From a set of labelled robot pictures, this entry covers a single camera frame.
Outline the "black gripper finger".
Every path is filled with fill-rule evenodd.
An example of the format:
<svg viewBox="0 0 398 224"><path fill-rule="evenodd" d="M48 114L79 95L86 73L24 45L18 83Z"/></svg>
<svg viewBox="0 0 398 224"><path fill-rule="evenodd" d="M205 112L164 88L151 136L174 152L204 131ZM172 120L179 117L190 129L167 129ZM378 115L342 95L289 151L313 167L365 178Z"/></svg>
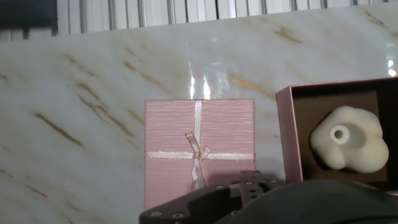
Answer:
<svg viewBox="0 0 398 224"><path fill-rule="evenodd" d="M210 185L142 212L140 224L227 223L245 206L278 187L278 180L265 178L258 170L242 171L240 182Z"/></svg>

